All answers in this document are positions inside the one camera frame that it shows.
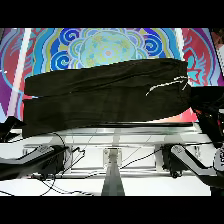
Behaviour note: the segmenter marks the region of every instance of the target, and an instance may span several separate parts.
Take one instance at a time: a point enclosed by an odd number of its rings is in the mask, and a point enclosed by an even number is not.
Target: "white drawstring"
[[[187,77],[185,77],[185,76],[179,76],[179,77],[176,77],[176,78],[174,78],[174,80],[177,80],[177,79],[188,79]],[[164,84],[160,84],[160,85],[156,85],[156,86],[152,86],[150,89],[149,89],[149,91],[146,93],[146,96],[152,91],[152,90],[154,90],[154,89],[156,89],[157,87],[161,87],[161,86],[168,86],[168,85],[172,85],[172,84],[174,84],[174,83],[177,83],[177,82],[179,82],[179,83],[182,83],[184,80],[177,80],[177,81],[173,81],[173,82],[168,82],[168,83],[164,83]]]

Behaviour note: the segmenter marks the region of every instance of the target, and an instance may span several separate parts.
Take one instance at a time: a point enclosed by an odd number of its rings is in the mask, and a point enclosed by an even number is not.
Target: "black pants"
[[[144,122],[190,107],[187,62],[144,59],[26,79],[23,137],[108,122]]]

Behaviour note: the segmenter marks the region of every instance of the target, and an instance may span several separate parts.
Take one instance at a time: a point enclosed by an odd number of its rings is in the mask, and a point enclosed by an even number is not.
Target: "mandala pattern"
[[[223,85],[207,29],[182,29],[184,58],[194,86]],[[19,89],[13,86],[24,29],[6,29],[0,45],[0,122],[12,91],[19,94],[15,116],[23,119],[24,80],[52,70],[80,69],[146,58],[180,59],[174,28],[33,28]],[[192,122],[191,110],[166,122]]]

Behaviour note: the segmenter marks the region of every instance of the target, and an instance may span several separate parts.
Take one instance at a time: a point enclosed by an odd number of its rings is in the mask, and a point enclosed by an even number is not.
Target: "drawstring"
[[[188,78],[185,77],[185,76],[179,76],[179,77],[174,78],[174,80],[177,80],[177,79],[188,79]],[[168,83],[164,83],[164,84],[160,84],[160,85],[152,86],[152,87],[149,89],[149,91],[146,93],[146,96],[147,96],[152,90],[156,89],[157,87],[161,87],[161,86],[169,86],[169,85],[172,85],[172,84],[177,83],[177,82],[179,82],[179,83],[183,83],[183,81],[184,81],[184,80],[181,80],[181,81],[180,81],[180,80],[177,80],[177,81],[173,81],[173,82],[168,82]]]

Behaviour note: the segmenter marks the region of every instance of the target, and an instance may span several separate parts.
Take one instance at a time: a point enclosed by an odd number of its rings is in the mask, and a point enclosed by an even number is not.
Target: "metal post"
[[[110,149],[107,173],[101,196],[125,196],[117,165],[118,149]]]

